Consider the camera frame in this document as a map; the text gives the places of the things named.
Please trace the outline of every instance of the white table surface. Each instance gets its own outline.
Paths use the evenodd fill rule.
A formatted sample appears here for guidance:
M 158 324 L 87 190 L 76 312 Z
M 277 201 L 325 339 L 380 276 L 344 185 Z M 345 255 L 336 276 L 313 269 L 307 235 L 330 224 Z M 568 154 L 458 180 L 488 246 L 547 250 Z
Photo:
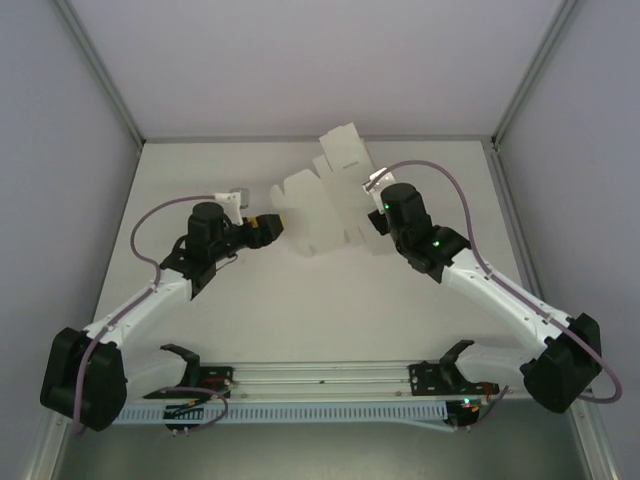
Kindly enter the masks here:
M 367 147 L 377 167 L 424 159 L 449 169 L 469 199 L 484 257 L 520 281 L 480 142 L 368 142 Z M 247 187 L 247 213 L 266 213 L 271 185 L 310 168 L 321 152 L 318 142 L 145 145 L 96 319 L 153 275 L 128 246 L 131 228 L 148 210 L 179 196 Z M 396 178 L 421 191 L 434 223 L 466 236 L 460 202 L 441 174 L 410 167 Z M 139 249 L 162 260 L 186 233 L 191 206 L 176 205 L 151 218 L 139 232 Z M 438 358 L 462 338 L 514 344 L 497 321 L 413 271 L 397 254 L 373 257 L 345 247 L 305 259 L 276 242 L 241 251 L 237 262 L 168 317 L 140 351 L 172 342 L 196 351 L 205 362 L 415 360 Z

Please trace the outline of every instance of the wire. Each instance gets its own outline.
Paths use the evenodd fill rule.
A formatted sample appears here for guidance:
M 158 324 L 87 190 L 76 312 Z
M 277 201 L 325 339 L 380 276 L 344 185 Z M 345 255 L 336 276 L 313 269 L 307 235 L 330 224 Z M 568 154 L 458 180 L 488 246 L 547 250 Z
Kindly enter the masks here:
M 200 425 L 196 425 L 194 427 L 187 428 L 185 430 L 176 429 L 174 430 L 175 433 L 186 434 L 190 431 L 194 432 L 196 430 L 203 430 L 205 428 L 211 427 L 212 425 L 215 425 L 224 417 L 226 417 L 227 414 L 229 413 L 229 402 L 225 398 L 223 392 L 216 392 L 215 390 L 210 390 L 208 388 L 200 388 L 200 387 L 166 387 L 166 388 L 161 388 L 160 390 L 157 391 L 157 393 L 166 393 L 166 392 L 205 393 L 207 395 L 211 395 L 211 397 L 216 397 L 222 400 L 222 403 L 224 404 L 224 410 L 222 410 L 222 412 L 219 413 L 213 420 L 209 420 L 208 422 L 201 423 Z
M 420 420 L 404 420 L 393 419 L 389 420 L 390 423 L 400 423 L 402 425 L 411 425 L 413 427 L 428 428 L 430 430 L 438 430 L 439 432 L 455 433 L 458 428 L 447 425 L 438 425 L 436 423 L 421 422 Z
M 571 340 L 577 343 L 591 358 L 593 358 L 607 373 L 609 378 L 611 378 L 615 391 L 613 395 L 611 395 L 610 397 L 595 398 L 595 397 L 590 397 L 582 394 L 582 395 L 579 395 L 578 398 L 586 402 L 600 403 L 600 404 L 614 403 L 620 400 L 620 397 L 622 397 L 622 383 L 620 382 L 620 379 L 618 378 L 616 373 L 613 371 L 613 368 L 609 365 L 609 363 L 606 360 L 602 358 L 602 356 L 598 354 L 598 352 L 596 352 L 593 348 L 591 348 L 591 346 L 588 345 L 584 340 L 582 340 L 578 335 L 573 333 L 571 330 L 569 330 L 567 327 L 565 327 L 560 322 L 558 322 L 555 318 L 553 318 L 553 316 L 550 313 L 547 313 L 544 310 L 542 310 L 538 305 L 530 301 L 527 297 L 525 297 L 516 289 L 511 287 L 511 285 L 503 281 L 500 277 L 493 275 L 493 272 L 491 271 L 489 266 L 486 264 L 486 262 L 483 260 L 482 256 L 480 255 L 480 250 L 478 249 L 478 244 L 476 242 L 475 234 L 473 232 L 473 225 L 471 224 L 471 212 L 469 210 L 469 203 L 467 202 L 467 197 L 462 191 L 462 187 L 460 187 L 460 184 L 458 183 L 458 181 L 454 178 L 453 175 L 451 175 L 451 173 L 449 173 L 448 170 L 446 170 L 444 167 L 441 167 L 436 163 L 428 162 L 426 160 L 407 160 L 404 162 L 398 162 L 394 165 L 391 165 L 390 167 L 385 168 L 382 172 L 380 172 L 379 175 L 377 175 L 373 180 L 371 180 L 371 182 L 365 187 L 365 189 L 367 191 L 371 190 L 373 186 L 376 183 L 378 183 L 378 181 L 380 181 L 380 179 L 384 177 L 387 173 L 397 170 L 398 168 L 408 167 L 411 165 L 430 167 L 439 171 L 445 177 L 447 177 L 447 179 L 451 182 L 453 187 L 456 189 L 456 192 L 460 197 L 460 201 L 462 202 L 462 209 L 464 210 L 465 222 L 467 225 L 467 233 L 469 235 L 469 242 L 471 243 L 471 251 L 473 252 L 473 256 L 476 258 L 476 261 L 480 265 L 480 268 L 482 268 L 482 270 L 486 273 L 486 275 L 495 283 L 500 285 L 500 287 L 502 287 L 511 296 L 515 297 L 516 299 L 524 303 L 527 307 L 533 310 L 537 315 L 541 316 L 545 321 L 549 322 L 551 325 L 553 325 L 554 327 L 559 329 L 562 333 L 564 333 L 569 338 L 571 338 Z M 502 399 L 503 396 L 504 395 L 501 394 L 496 399 L 496 401 L 498 401 L 499 399 Z
M 222 265 L 220 265 L 220 268 L 216 269 L 216 272 L 219 272 L 220 270 L 222 270 L 224 267 L 226 267 L 227 265 L 231 265 L 233 262 L 235 262 L 236 260 L 238 260 L 238 254 L 234 253 L 233 255 L 231 255 L 231 260 L 227 260 L 226 262 L 224 262 Z
M 82 359 L 80 360 L 80 366 L 78 367 L 78 376 L 76 378 L 76 391 L 75 391 L 74 402 L 73 402 L 73 421 L 71 424 L 71 431 L 76 435 L 82 435 L 82 433 L 85 430 L 82 424 L 80 423 L 80 412 L 82 409 L 82 392 L 84 390 L 84 376 L 87 371 L 87 365 L 89 364 L 89 359 L 91 358 L 93 351 L 96 349 L 96 347 L 100 343 L 100 340 L 102 339 L 102 337 L 104 337 L 107 334 L 109 329 L 117 325 L 122 317 L 124 317 L 127 313 L 129 313 L 131 310 L 133 310 L 138 305 L 140 305 L 146 298 L 148 298 L 149 295 L 151 295 L 156 290 L 156 288 L 158 287 L 158 283 L 160 283 L 160 276 L 162 274 L 160 270 L 160 264 L 156 262 L 154 259 L 142 255 L 138 251 L 138 247 L 136 246 L 136 234 L 138 233 L 138 230 L 140 229 L 142 224 L 149 219 L 149 217 L 154 215 L 159 210 L 162 210 L 163 208 L 166 208 L 170 205 L 175 205 L 176 203 L 193 202 L 196 200 L 216 200 L 216 196 L 215 195 L 193 195 L 189 197 L 180 197 L 180 198 L 174 198 L 173 200 L 168 200 L 152 208 L 147 213 L 145 213 L 142 216 L 142 218 L 140 218 L 140 220 L 138 220 L 138 222 L 134 225 L 133 230 L 131 230 L 131 236 L 129 237 L 129 246 L 131 247 L 131 252 L 137 259 L 142 260 L 143 262 L 151 265 L 155 270 L 155 276 L 151 286 L 147 288 L 147 290 L 142 292 L 142 294 L 140 294 L 139 297 L 135 298 L 131 303 L 126 305 L 122 310 L 116 313 L 113 316 L 113 318 L 109 320 L 109 322 L 107 322 L 107 324 L 102 328 L 102 330 L 100 330 L 100 332 L 98 332 L 98 334 L 94 337 L 94 339 L 91 340 L 91 343 L 89 343 L 89 346 L 85 350 L 84 355 L 82 355 Z
M 504 387 L 502 389 L 502 391 L 500 392 L 500 394 L 496 397 L 496 399 L 491 402 L 489 404 L 489 406 L 486 408 L 485 414 L 482 415 L 482 417 L 480 417 L 476 423 L 474 423 L 473 425 L 469 425 L 470 427 L 476 428 L 478 425 L 480 425 L 481 423 L 483 423 L 487 417 L 489 417 L 489 415 L 491 415 L 491 412 L 493 412 L 495 410 L 495 408 L 498 406 L 498 404 L 502 401 L 502 399 L 505 397 L 505 395 L 509 392 L 509 387 Z

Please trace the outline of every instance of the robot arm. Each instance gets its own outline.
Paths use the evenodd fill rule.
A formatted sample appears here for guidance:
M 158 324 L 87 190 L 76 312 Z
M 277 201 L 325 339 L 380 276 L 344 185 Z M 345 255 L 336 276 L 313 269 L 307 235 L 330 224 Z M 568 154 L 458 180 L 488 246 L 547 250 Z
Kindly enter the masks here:
M 216 194 L 215 200 L 219 203 L 199 203 L 193 208 L 187 234 L 159 265 L 156 280 L 82 331 L 65 328 L 55 337 L 40 394 L 43 406 L 73 416 L 81 360 L 90 348 L 80 420 L 93 430 L 108 427 L 127 397 L 139 398 L 177 384 L 197 385 L 196 354 L 165 345 L 151 357 L 136 358 L 138 340 L 193 300 L 215 277 L 220 261 L 235 257 L 243 248 L 268 246 L 283 230 L 278 215 L 242 218 L 240 193 Z
M 448 227 L 434 225 L 421 195 L 412 185 L 395 183 L 391 173 L 367 191 L 377 207 L 369 219 L 379 233 L 391 235 L 398 253 L 415 270 L 484 308 L 522 344 L 522 349 L 502 349 L 463 340 L 440 360 L 444 380 L 452 386 L 463 380 L 523 386 L 545 408 L 564 412 L 602 367 L 548 318 L 600 354 L 597 322 L 585 314 L 573 319 L 487 264 L 482 268 L 469 241 Z

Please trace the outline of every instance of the metal corner post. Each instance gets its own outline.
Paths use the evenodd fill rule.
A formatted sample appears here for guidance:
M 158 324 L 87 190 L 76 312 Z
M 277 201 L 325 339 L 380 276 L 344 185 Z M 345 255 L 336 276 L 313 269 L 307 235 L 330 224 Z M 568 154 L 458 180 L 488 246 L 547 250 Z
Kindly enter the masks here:
M 100 88 L 107 96 L 109 103 L 113 107 L 118 120 L 122 124 L 122 126 L 127 130 L 131 140 L 136 146 L 138 151 L 138 156 L 142 152 L 142 147 L 144 145 L 144 139 L 136 126 L 127 105 L 122 99 L 120 93 L 115 87 L 107 69 L 102 63 L 98 52 L 96 51 L 93 43 L 89 39 L 89 36 L 86 33 L 78 14 L 75 9 L 69 3 L 69 0 L 51 0 L 51 4 L 54 9 L 64 22 L 64 25 L 71 35 L 74 43 L 80 49 L 80 53 L 84 60 L 87 62 L 87 65 L 91 69 L 95 79 L 97 80 Z
M 493 134 L 496 145 L 500 145 L 504 140 L 512 122 L 522 108 L 524 102 L 531 93 L 536 80 L 540 77 L 545 66 L 549 63 L 559 39 L 561 39 L 571 21 L 576 17 L 579 7 L 584 0 L 563 0 L 562 5 L 556 11 L 547 31 L 542 38 L 540 46 L 536 50 L 527 70 L 511 98 L 509 105 L 505 109 L 500 122 Z

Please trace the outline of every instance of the purple-white wall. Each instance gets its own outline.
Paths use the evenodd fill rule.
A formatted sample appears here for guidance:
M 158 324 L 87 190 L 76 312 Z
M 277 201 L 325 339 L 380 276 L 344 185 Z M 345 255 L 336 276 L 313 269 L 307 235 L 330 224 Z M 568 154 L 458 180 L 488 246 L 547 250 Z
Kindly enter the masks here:
M 503 143 L 548 299 L 600 322 L 622 377 L 600 410 L 625 478 L 640 478 L 639 48 L 640 2 L 585 1 Z
M 49 2 L 0 14 L 2 478 L 21 474 L 51 340 L 92 320 L 137 164 Z

